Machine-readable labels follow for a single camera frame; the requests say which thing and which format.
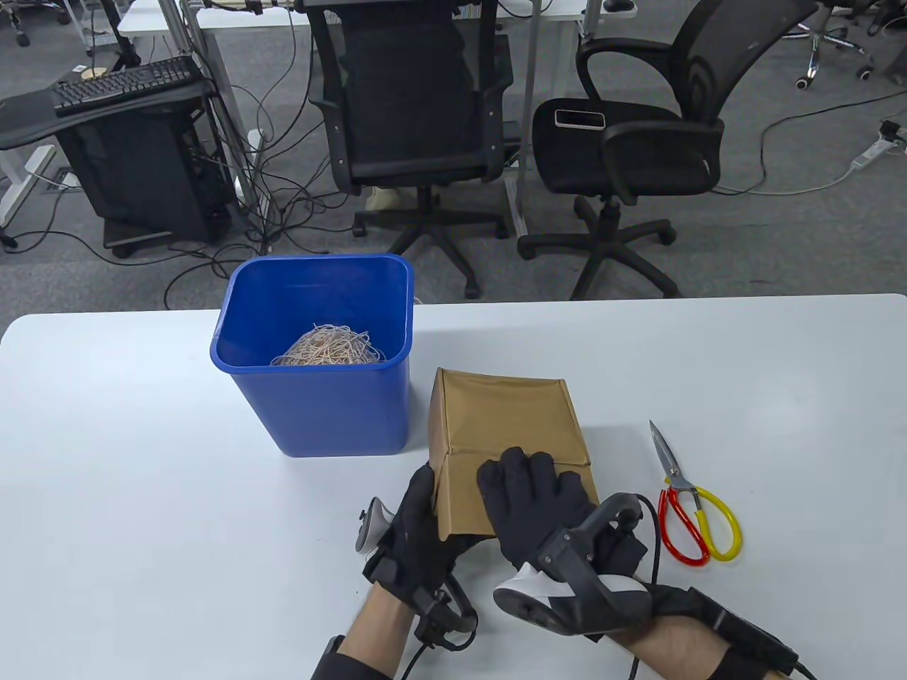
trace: hand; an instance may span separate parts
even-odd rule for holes
[[[413,594],[422,587],[434,593],[453,571],[454,563],[481,537],[452,536],[438,539],[438,519],[432,512],[434,471],[426,464],[415,471],[409,488],[400,501],[394,521],[378,541],[378,551],[366,563],[370,574],[382,558],[396,565],[389,578],[379,578],[381,586],[394,597],[413,606]]]
[[[500,461],[479,468],[479,491],[501,553],[517,569],[535,560],[545,540],[557,529],[578,527],[595,510],[576,472],[554,470],[548,453],[527,458],[520,448],[508,449]],[[592,566],[599,574],[632,576],[646,548],[632,536],[607,527],[595,540]]]

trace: ball of twine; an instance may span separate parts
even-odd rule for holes
[[[385,361],[372,346],[368,332],[357,333],[348,325],[316,325],[300,337],[272,366],[327,366],[377,364]]]

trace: brown cardboard box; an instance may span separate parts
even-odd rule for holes
[[[428,412],[429,462],[441,539],[493,536],[475,480],[479,466],[512,446],[546,451],[558,472],[575,471],[598,503],[589,452],[562,380],[447,371],[434,377]]]

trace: black keyboard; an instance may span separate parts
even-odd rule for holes
[[[48,89],[54,97],[57,116],[70,116],[197,83],[203,78],[191,57],[178,56],[105,73],[87,81],[56,83]]]

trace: red scissors handle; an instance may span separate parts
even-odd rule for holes
[[[671,508],[674,509],[674,512],[677,513],[677,516],[680,518],[680,521],[683,522],[684,526],[689,531],[690,536],[693,537],[693,540],[699,546],[699,550],[702,553],[702,557],[691,558],[687,555],[684,555],[677,548],[674,547],[674,544],[671,543],[671,539],[668,537],[668,502],[670,501]],[[683,509],[683,506],[680,505],[678,500],[678,493],[676,489],[670,488],[661,492],[661,495],[658,497],[658,523],[661,526],[661,540],[664,541],[665,548],[668,549],[668,552],[673,555],[678,561],[683,562],[688,567],[704,567],[708,563],[708,546],[706,545],[706,540],[702,538],[702,534],[699,533],[699,529],[693,520],[689,518],[686,511]]]

